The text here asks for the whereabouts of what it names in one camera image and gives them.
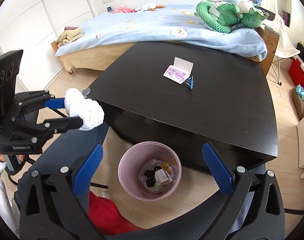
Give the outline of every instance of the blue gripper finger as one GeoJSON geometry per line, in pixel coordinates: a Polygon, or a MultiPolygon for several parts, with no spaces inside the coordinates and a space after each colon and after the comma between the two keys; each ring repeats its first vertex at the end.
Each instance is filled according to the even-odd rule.
{"type": "Polygon", "coordinates": [[[72,193],[75,197],[78,197],[80,194],[84,193],[87,187],[90,185],[91,179],[101,163],[102,158],[103,148],[102,145],[98,144],[74,175],[72,193]]]}
{"type": "Polygon", "coordinates": [[[234,192],[233,176],[227,170],[222,160],[209,143],[203,145],[202,154],[206,165],[210,169],[218,187],[220,188],[220,191],[231,196],[234,192]]]}
{"type": "Polygon", "coordinates": [[[44,102],[44,106],[50,109],[64,108],[64,98],[51,98],[44,102]]]}

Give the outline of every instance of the electrical outlet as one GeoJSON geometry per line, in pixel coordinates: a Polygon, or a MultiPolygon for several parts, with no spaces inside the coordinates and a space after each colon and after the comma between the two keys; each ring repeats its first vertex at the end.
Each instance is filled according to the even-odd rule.
{"type": "Polygon", "coordinates": [[[112,2],[113,0],[103,0],[102,1],[102,4],[106,4],[106,3],[108,3],[108,2],[112,2]]]}

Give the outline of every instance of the blue binder clip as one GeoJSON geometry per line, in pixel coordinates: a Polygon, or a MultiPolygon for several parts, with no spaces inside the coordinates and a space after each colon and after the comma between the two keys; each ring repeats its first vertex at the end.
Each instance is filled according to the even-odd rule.
{"type": "Polygon", "coordinates": [[[193,89],[193,85],[194,85],[193,76],[185,80],[184,83],[186,83],[189,86],[189,89],[193,89]]]}

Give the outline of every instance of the white wardrobe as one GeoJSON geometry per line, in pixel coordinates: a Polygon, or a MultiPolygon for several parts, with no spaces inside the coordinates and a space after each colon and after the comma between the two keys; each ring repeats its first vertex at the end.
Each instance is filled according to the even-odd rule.
{"type": "Polygon", "coordinates": [[[23,49],[19,82],[43,90],[63,69],[51,43],[65,26],[96,15],[89,0],[5,0],[0,7],[0,50],[23,49]]]}

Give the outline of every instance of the pink plush toy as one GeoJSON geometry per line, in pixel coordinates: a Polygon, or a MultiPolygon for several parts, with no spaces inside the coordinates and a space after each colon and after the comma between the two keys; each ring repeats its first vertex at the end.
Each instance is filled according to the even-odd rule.
{"type": "Polygon", "coordinates": [[[130,13],[130,12],[135,12],[135,9],[133,9],[131,7],[127,7],[127,6],[120,6],[120,7],[116,8],[116,10],[113,11],[112,13],[118,13],[118,12],[130,13]]]}

